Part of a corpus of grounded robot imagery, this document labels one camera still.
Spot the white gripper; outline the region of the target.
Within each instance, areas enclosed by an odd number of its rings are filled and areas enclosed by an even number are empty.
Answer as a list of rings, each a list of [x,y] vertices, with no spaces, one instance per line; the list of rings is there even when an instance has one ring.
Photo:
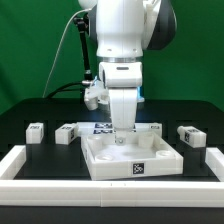
[[[137,89],[110,89],[111,121],[117,138],[124,138],[135,124]]]

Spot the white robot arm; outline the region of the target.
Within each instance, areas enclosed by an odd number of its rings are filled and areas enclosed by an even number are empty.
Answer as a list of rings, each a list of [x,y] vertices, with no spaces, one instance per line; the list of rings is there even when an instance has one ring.
[[[99,79],[85,91],[94,110],[109,101],[112,127],[119,140],[135,124],[141,57],[145,50],[165,48],[174,38],[176,16],[170,0],[78,0],[89,11],[89,35],[97,41]]]

